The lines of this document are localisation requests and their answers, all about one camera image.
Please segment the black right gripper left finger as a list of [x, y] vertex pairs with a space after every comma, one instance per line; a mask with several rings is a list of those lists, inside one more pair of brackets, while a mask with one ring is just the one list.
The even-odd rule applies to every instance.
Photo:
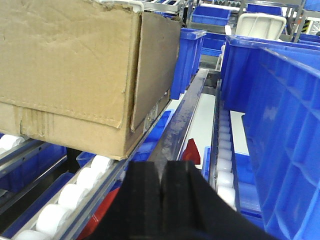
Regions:
[[130, 162], [112, 204], [89, 240], [152, 240], [160, 230], [160, 182], [153, 162]]

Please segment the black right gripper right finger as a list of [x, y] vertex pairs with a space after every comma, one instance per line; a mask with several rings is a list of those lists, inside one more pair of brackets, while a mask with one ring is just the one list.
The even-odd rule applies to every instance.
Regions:
[[169, 161], [162, 175], [163, 240], [273, 240], [210, 187], [191, 161]]

